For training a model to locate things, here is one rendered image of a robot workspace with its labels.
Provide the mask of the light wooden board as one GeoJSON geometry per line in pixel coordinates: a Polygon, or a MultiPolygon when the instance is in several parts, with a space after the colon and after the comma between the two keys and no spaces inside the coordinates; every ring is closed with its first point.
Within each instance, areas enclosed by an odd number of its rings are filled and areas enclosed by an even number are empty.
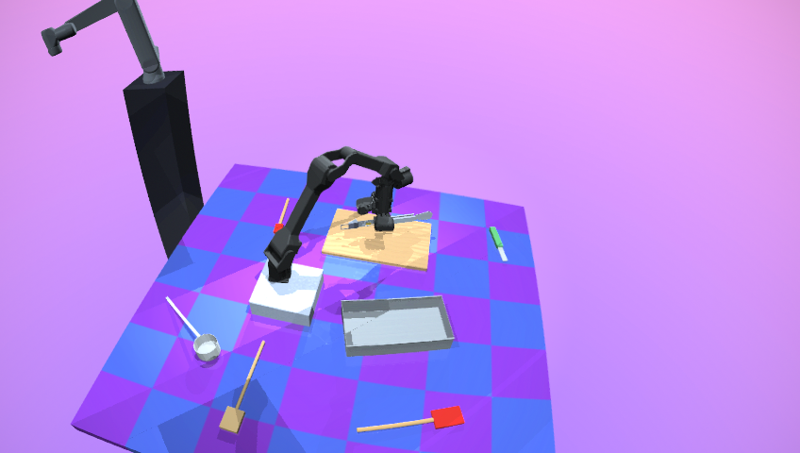
{"type": "Polygon", "coordinates": [[[432,224],[418,221],[394,224],[393,231],[376,231],[372,225],[341,230],[341,225],[354,219],[373,220],[374,216],[337,209],[322,254],[427,272],[432,224]]]}

